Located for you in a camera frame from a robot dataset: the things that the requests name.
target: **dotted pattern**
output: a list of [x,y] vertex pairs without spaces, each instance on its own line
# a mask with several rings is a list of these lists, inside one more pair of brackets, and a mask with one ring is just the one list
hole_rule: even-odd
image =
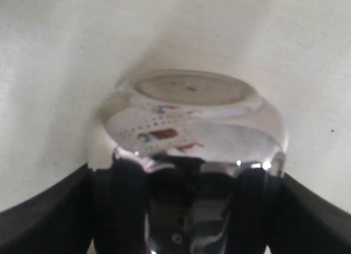
[[[154,154],[162,150],[187,145],[195,141],[185,120],[159,115],[141,108],[128,108],[113,115],[106,122],[106,130],[122,147],[138,151],[141,156]],[[153,131],[175,129],[178,136],[159,140],[150,137],[147,142],[138,139],[140,134]]]

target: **reflective surface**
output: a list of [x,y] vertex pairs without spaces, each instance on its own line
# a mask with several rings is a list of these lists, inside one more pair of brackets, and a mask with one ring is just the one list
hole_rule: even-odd
[[[265,194],[284,173],[287,134],[279,114],[249,85],[218,74],[156,71],[121,88],[116,95],[125,104],[105,129],[115,158],[149,174],[148,248],[225,253],[237,198],[256,200],[261,215]],[[238,185],[247,178],[260,185],[256,199]]]

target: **white wall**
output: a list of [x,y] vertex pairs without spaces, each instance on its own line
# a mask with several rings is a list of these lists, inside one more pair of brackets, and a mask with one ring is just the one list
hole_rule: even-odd
[[350,1],[0,0],[0,211],[86,162],[121,76],[184,68],[257,87],[289,125],[288,173],[351,212]]

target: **white background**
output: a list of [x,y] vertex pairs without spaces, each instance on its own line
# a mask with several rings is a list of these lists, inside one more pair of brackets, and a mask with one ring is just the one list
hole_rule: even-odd
[[350,1],[0,0],[0,211],[87,161],[121,76],[178,68],[256,87],[290,128],[288,173],[351,212]]

